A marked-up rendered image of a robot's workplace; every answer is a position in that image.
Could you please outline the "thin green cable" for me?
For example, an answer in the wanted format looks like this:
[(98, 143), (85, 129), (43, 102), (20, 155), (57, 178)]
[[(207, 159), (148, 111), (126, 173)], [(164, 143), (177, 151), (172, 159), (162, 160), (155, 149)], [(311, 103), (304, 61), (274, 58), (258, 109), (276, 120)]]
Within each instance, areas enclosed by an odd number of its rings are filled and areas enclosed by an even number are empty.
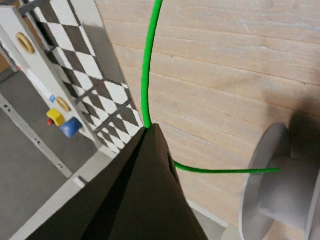
[[(143, 65), (142, 65), (142, 76), (141, 76), (141, 109), (142, 116), (145, 127), (149, 128), (152, 124), (149, 114), (149, 102), (148, 102), (148, 88), (149, 88), (149, 71), (150, 71), (150, 62), (151, 62), (151, 54), (154, 42), (154, 36), (156, 31), (156, 26), (159, 18), (160, 9), (162, 6), (163, 0), (155, 0), (149, 28), (146, 37), (145, 49), (144, 49), (144, 57), (143, 57)], [(233, 173), (255, 173), (255, 172), (279, 172), (279, 168), (263, 168), (263, 169), (231, 169), (231, 170), (216, 170), (216, 169), (201, 169), (189, 167), (183, 164), (180, 164), (173, 160), (176, 168), (194, 172), (194, 173), (203, 173), (203, 174), (233, 174)]]

